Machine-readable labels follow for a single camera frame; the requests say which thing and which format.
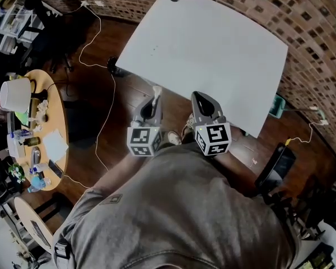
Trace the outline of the white paper sheet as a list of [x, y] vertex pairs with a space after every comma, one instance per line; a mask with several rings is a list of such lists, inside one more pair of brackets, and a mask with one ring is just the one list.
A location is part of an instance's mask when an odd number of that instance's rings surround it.
[[43, 138], [46, 155], [53, 162], [59, 161], [67, 152], [68, 144], [56, 129]]

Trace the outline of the round wooden table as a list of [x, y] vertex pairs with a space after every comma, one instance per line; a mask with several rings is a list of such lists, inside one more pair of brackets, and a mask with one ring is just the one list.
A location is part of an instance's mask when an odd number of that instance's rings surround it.
[[[35, 137], [37, 136], [40, 138], [40, 144], [37, 145], [38, 149], [40, 150], [39, 163], [48, 164], [49, 159], [46, 155], [45, 146], [43, 145], [43, 138], [48, 133], [55, 131], [57, 129], [61, 134], [61, 136], [66, 141], [66, 143], [69, 144], [66, 111], [63, 105], [61, 94], [57, 89], [56, 84], [54, 84], [53, 79], [45, 71], [40, 69], [34, 69], [25, 74], [25, 77], [27, 77], [29, 80], [36, 81], [37, 84], [36, 92], [40, 92], [43, 89], [48, 90], [48, 110], [46, 112], [48, 115], [48, 121], [43, 123], [42, 131], [35, 133]], [[16, 161], [24, 167], [25, 178], [30, 182], [32, 175], [29, 172], [29, 168], [31, 167], [31, 159], [32, 159], [31, 155], [34, 147], [24, 146], [24, 148], [26, 156], [16, 159]], [[66, 154], [59, 161], [56, 162], [56, 164], [63, 171], [62, 178], [64, 177], [64, 172], [67, 168], [67, 162], [68, 162], [68, 149]], [[45, 168], [45, 170], [43, 171], [43, 175], [46, 178], [49, 178], [52, 182], [51, 185], [44, 188], [43, 191], [53, 190], [62, 181], [62, 178], [59, 179], [50, 168]]]

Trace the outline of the person's shoe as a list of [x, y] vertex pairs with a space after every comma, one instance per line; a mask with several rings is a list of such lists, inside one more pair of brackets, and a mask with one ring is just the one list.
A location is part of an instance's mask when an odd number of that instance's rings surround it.
[[193, 113], [190, 114], [188, 117], [185, 126], [182, 129], [181, 132], [181, 139], [183, 140], [188, 134], [194, 132], [193, 125], [195, 124], [195, 119]]
[[179, 134], [177, 134], [176, 132], [174, 131], [170, 131], [168, 134], [167, 134], [167, 139], [168, 141], [173, 144], [173, 145], [181, 145], [182, 143], [182, 140], [181, 140], [181, 137]]

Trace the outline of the beige round table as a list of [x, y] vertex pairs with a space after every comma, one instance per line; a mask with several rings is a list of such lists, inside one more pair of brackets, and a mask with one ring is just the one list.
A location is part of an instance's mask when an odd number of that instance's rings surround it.
[[34, 241], [45, 251], [51, 253], [53, 245], [53, 233], [47, 227], [35, 210], [21, 197], [14, 198], [16, 212]]

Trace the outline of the person's right shoe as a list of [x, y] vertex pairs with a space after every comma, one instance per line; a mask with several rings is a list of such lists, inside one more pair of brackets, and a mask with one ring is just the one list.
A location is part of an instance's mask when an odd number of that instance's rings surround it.
[[190, 114], [188, 117], [185, 126], [182, 129], [181, 132], [181, 139], [183, 140], [188, 134], [194, 132], [193, 125], [195, 124], [195, 119], [193, 113]]

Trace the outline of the black flat screen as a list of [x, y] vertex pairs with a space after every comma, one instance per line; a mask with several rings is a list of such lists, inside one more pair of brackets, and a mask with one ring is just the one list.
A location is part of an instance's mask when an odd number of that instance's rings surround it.
[[266, 194], [279, 187], [293, 164], [296, 156], [284, 143], [279, 143], [265, 168], [255, 181], [261, 194]]

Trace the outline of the person's left forearm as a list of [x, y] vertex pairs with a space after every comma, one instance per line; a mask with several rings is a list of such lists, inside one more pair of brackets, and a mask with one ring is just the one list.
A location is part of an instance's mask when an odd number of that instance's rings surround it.
[[127, 181], [129, 181], [142, 167], [146, 157], [128, 154], [113, 168], [106, 172], [91, 188], [109, 196]]

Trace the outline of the person's grey shirt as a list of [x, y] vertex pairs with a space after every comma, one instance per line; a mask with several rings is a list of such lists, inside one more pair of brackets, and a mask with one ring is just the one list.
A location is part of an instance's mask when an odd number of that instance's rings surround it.
[[[56, 258], [64, 238], [69, 260]], [[232, 188], [194, 143], [169, 146], [107, 196], [87, 189], [55, 232], [58, 269], [289, 269], [295, 229]]]

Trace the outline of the dark glass bottle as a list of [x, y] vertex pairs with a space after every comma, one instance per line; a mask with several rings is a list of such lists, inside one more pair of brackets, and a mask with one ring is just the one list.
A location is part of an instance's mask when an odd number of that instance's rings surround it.
[[26, 138], [23, 141], [21, 141], [20, 144], [28, 147], [37, 146], [40, 144], [40, 138], [39, 137]]

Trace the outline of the small potted plant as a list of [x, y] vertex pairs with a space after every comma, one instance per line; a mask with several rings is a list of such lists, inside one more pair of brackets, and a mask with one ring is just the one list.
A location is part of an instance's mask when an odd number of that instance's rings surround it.
[[8, 168], [8, 172], [16, 178], [18, 183], [25, 181], [25, 173], [21, 165], [14, 163]]

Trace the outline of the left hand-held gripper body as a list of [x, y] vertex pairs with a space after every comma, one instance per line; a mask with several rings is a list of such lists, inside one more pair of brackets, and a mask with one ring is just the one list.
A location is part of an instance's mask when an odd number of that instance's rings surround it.
[[127, 128], [127, 146], [134, 156], [153, 157], [163, 141], [161, 131], [162, 113], [150, 119], [134, 115]]

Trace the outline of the small white object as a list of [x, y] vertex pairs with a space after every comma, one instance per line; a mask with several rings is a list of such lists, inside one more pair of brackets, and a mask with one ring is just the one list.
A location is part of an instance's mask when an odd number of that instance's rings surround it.
[[153, 88], [153, 92], [154, 92], [154, 98], [153, 98], [152, 106], [155, 106], [157, 104], [157, 101], [158, 101], [159, 97], [161, 96], [162, 87], [154, 85], [152, 88]]

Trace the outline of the green packet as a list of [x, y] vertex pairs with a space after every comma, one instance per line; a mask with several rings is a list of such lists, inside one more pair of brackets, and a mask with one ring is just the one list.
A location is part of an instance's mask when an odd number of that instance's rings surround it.
[[29, 112], [25, 111], [24, 113], [15, 112], [15, 116], [20, 121], [23, 126], [29, 126]]

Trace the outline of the person's left shoe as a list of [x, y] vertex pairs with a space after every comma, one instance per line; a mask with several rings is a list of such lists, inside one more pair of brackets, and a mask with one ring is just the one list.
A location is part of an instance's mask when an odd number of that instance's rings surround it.
[[173, 145], [181, 145], [182, 143], [182, 140], [181, 140], [181, 137], [179, 134], [177, 134], [176, 132], [174, 131], [170, 131], [168, 134], [167, 134], [167, 139], [168, 141], [173, 144]]

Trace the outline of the black lamp base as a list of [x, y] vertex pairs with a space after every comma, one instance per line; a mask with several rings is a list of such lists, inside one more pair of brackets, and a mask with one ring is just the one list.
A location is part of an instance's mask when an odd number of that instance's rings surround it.
[[30, 80], [31, 83], [34, 83], [34, 91], [31, 93], [31, 99], [37, 99], [43, 102], [44, 100], [48, 99], [48, 91], [43, 89], [40, 92], [36, 92], [37, 84], [35, 80]]

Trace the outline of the white shelf rack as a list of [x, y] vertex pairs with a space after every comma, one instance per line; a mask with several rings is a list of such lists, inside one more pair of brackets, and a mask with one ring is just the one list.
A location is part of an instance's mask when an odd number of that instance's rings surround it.
[[0, 51], [13, 54], [17, 44], [29, 47], [44, 24], [25, 0], [0, 0]]

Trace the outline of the black smartphone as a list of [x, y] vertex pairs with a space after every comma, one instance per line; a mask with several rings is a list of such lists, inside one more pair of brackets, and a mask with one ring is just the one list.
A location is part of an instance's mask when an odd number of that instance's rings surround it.
[[61, 168], [55, 162], [53, 162], [52, 160], [49, 160], [48, 166], [59, 179], [62, 178], [63, 171], [61, 170]]

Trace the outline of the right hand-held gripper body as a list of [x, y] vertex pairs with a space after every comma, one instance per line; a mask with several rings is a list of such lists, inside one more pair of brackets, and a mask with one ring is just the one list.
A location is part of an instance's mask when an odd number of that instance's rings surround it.
[[225, 116], [194, 125], [195, 141], [205, 156], [216, 156], [228, 152], [232, 138], [229, 122]]

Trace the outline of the white box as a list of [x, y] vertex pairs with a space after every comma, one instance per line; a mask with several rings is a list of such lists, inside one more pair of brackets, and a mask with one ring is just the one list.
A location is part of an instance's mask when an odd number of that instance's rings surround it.
[[7, 146], [8, 153], [11, 157], [19, 159], [26, 156], [24, 146], [21, 145], [18, 140], [11, 137], [10, 134], [7, 135]]

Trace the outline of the white crumpled wad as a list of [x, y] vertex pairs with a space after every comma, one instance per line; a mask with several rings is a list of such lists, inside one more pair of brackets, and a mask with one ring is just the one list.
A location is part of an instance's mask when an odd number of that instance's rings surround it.
[[45, 123], [48, 121], [48, 115], [47, 115], [47, 110], [48, 110], [48, 101], [43, 100], [40, 104], [37, 106], [37, 112], [36, 112], [36, 122], [37, 123]]

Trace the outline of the white lamp shade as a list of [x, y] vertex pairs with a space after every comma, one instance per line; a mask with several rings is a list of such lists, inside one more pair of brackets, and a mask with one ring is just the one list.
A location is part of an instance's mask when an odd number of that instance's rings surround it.
[[24, 113], [31, 101], [31, 83], [26, 77], [5, 81], [0, 90], [0, 105], [3, 109]]

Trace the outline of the black office chair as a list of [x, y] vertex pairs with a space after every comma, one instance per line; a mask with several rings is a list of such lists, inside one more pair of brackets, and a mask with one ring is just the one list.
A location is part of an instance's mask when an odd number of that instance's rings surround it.
[[308, 216], [305, 222], [307, 228], [318, 229], [323, 221], [336, 231], [336, 191], [329, 190], [317, 193], [307, 203]]

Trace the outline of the white rectangular table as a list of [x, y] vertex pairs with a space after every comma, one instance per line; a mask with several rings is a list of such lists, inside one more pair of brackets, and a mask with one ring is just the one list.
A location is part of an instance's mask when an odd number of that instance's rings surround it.
[[253, 137], [265, 123], [288, 47], [212, 0], [156, 0], [116, 65], [185, 98], [203, 92]]

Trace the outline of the person's right forearm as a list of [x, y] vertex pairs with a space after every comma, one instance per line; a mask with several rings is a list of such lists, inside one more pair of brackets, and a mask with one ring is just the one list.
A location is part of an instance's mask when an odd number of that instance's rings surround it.
[[255, 186], [257, 176], [232, 153], [217, 155], [213, 160], [232, 188], [245, 197], [255, 197], [258, 194]]

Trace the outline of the blue plastic bottle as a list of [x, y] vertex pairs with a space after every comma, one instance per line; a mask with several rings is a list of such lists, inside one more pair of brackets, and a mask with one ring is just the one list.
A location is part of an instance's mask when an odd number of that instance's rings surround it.
[[51, 185], [51, 183], [52, 182], [49, 178], [35, 175], [31, 177], [30, 186], [28, 187], [27, 191], [29, 193], [38, 192], [40, 190], [43, 190], [47, 186]]

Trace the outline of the green dustpan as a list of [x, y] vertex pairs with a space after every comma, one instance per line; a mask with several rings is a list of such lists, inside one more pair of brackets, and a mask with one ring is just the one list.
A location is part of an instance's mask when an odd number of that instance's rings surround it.
[[277, 119], [280, 119], [284, 112], [285, 105], [286, 105], [285, 99], [276, 94], [272, 106], [269, 110], [269, 115]]

